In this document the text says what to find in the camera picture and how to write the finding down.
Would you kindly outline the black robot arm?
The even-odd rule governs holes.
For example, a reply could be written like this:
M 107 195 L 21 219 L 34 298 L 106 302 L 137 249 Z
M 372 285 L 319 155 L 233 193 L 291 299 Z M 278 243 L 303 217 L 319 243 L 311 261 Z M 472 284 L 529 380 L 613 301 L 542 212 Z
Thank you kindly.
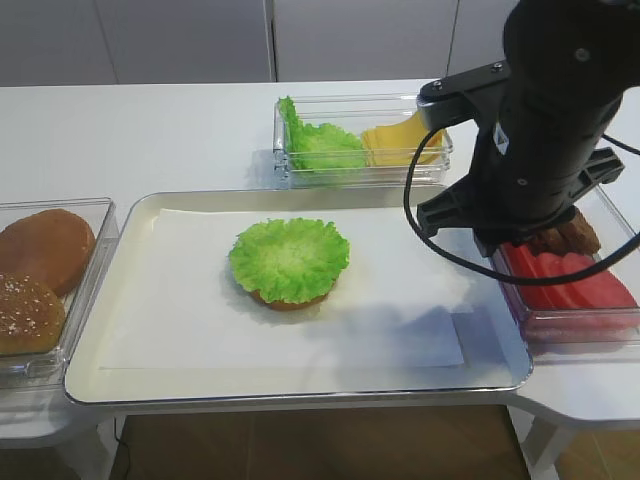
M 468 173 L 422 203 L 427 236 L 469 228 L 486 254 L 569 219 L 622 163 L 596 146 L 639 83 L 635 1 L 522 1 L 503 30 L 504 57 L 424 85 L 431 131 L 473 120 Z

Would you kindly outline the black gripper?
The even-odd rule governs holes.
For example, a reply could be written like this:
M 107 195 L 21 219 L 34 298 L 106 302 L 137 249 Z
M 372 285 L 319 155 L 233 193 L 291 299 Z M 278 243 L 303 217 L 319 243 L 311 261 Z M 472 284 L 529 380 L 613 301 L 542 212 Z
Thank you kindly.
M 493 121 L 478 127 L 468 173 L 416 210 L 419 231 L 469 228 L 484 255 L 570 219 L 575 202 L 623 166 L 595 146 L 623 95 L 582 99 L 510 75 Z

